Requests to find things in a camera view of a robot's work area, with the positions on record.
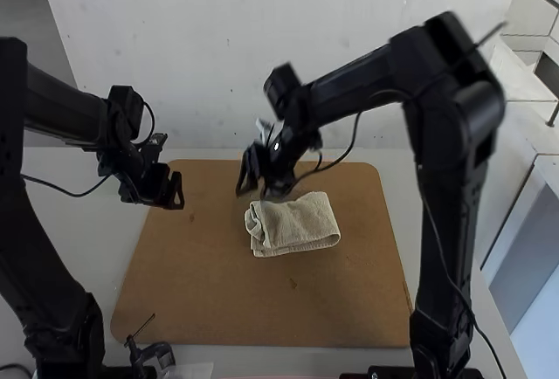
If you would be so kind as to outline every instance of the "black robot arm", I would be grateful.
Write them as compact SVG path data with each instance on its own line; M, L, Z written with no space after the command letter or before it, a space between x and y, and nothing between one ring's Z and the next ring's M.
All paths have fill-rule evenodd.
M93 151L100 176L121 181L121 200L164 209L184 205L180 173L157 162L167 135L133 144L145 103L130 86L106 100L82 93L27 63L27 47L0 38L0 293L24 327L25 346L45 378L154 377L134 347L132 366L104 368L103 319L92 294L66 270L38 221L21 176L24 128Z
M264 90L284 126L268 145L255 142L245 151L238 195L258 188L263 178L264 196L284 196L299 181L297 161L321 147L321 126L402 103L424 200L421 272L410 320L415 373L421 379L458 377L473 338L470 275L480 194L505 109L477 45L445 13L306 85L283 65Z

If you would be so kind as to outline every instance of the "beige towel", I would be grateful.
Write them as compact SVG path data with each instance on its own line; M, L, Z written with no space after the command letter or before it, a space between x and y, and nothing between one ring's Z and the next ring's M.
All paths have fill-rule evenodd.
M340 228L323 192L307 193L294 202L252 202L245 226L255 257L319 250L340 241Z

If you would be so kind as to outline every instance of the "wire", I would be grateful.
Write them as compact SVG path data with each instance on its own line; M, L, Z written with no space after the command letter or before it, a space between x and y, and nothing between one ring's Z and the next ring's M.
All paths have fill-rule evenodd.
M28 377L28 379L32 379L32 377L33 377L31 372L29 371L29 369L26 368L23 364L10 363L10 364L4 364L3 366L0 366L0 372L3 371L3 370L9 370L9 369L21 370Z
M497 25L495 25L494 28L489 30L487 34L480 39L480 41L474 43L473 46L468 51L464 52L464 54L460 59L456 60L456 62L454 62L452 65L446 67L446 69L444 69L443 72L433 76L424 85L419 87L419 89L412 95L412 97L413 98L420 97L425 92L427 92L432 86L434 86L437 82L439 82L442 78L444 78L444 76L446 76L448 73L454 72L460 65L464 63L465 60L467 60L474 52L476 52L482 45L484 45L487 42L487 40L489 40L489 38L494 36L498 31L500 31L506 25L507 25L506 21L502 21Z
M459 287L456 286L456 283L454 283L451 279L451 275L448 272L448 267L446 266L445 254L443 253L443 245L442 245L442 242L440 240L440 236L438 234L437 225L435 224L435 219L434 219L434 217L431 213L431 208L429 207L429 204L427 203L427 199L425 198L425 194L424 194L424 191L423 191L423 187L421 186L421 183L418 183L418 188L419 188L419 195L421 196L421 200L423 201L423 204L425 206L425 210L427 211L427 216L429 217L429 220L431 221L431 226L432 226L433 231L435 233L435 239L437 241L437 247L438 247L438 255L440 257L441 265L443 266L443 269L445 271L446 280L448 281L452 290L460 298L460 301L462 302L462 305L464 305L464 308L467 311L468 317L470 318L470 322L472 322L473 327L478 332L478 334L481 336L483 341L486 342L486 345L489 347L489 350L491 350L493 358L495 359L495 362L497 363L497 366L499 367L500 375L503 377L503 379L507 379L507 375L505 374L505 369L500 364L499 356L497 355L497 352L495 351L495 348L493 347L493 344L491 343L491 340L489 340L489 337L487 337L486 333L484 333L483 330L478 325L478 322L475 318L475 314L473 313L473 310L472 310L472 306L468 303L466 297L464 296L462 291L459 289Z
M66 194L67 196L76 197L76 198L80 198L80 197L83 197L83 196L87 196L88 194L93 193L93 192L94 192L95 190L97 190L97 189L101 186L101 184L103 184L103 183L108 179L108 177L110 177L110 176L111 176L111 175L105 176L101 181L99 181L98 183L96 183L91 189L89 189L89 190L87 190L87 191L84 191L83 193L72 193L71 191L68 191L67 189L63 189L62 187L59 187L59 186L56 185L56 184L49 183L48 181L41 180L41 179L39 179L39 178L35 178L34 176L27 176L27 175L25 175L25 174L22 174L22 175L21 175L21 177L22 177L24 180L31 181L32 183L41 184L41 185L44 185L44 186L46 186L46 187L50 187L51 189L55 189L56 191L59 191L59 192L61 192L61 193L63 193L63 194Z
M273 130L275 129L276 125L272 124L272 128L270 129L270 133L268 133L268 138L266 139L266 147L268 147L268 145L270 144L270 139L272 139L272 133Z
M411 96L407 92L405 92L404 90L387 88L387 89L383 89L381 91L377 91L376 93L374 93L373 95L371 95L369 97L369 100L372 100L373 98L375 98L377 96L380 96L380 95L385 95L387 93L393 93L393 94L404 96L407 100L409 100L411 98ZM295 181L293 181L293 184L291 184L289 189L287 189L283 193L284 196L287 196L289 193L291 193L293 191L293 189L295 188L295 186L298 183L300 183L302 180L307 178L308 176L311 176L312 174L317 174L317 173L322 172L322 171L326 171L327 169L331 169L332 167L334 167L335 165L337 165L338 163L343 161L344 158L349 155L349 153L351 152L351 150L353 149L353 147L355 145L355 139L357 137L357 127L359 126L359 119L361 118L361 114L363 114L363 111L361 111L361 112L359 112L355 115L355 122L353 123L353 134L351 135L351 142L349 143L348 148L346 149L346 151L343 154L341 154L335 161L332 161L327 166L320 168L320 166L322 164L322 152L319 150L318 151L319 159L318 159L318 162L317 162L316 166L314 167L314 169L311 169L310 171L302 174L297 179L295 179Z
M143 105L148 109L149 116L151 117L151 129L149 130L148 136L143 141L141 141L140 143L133 143L133 145L136 146L137 148L141 148L141 147L147 145L148 142L149 142L149 139L151 139L151 135L154 133L154 130L155 130L154 110L151 109L151 107L149 106L149 104L146 101L143 101Z
M316 163L316 166L314 167L315 171L318 171L318 168L321 167L321 163L322 163L322 151L319 150L318 151L318 162Z

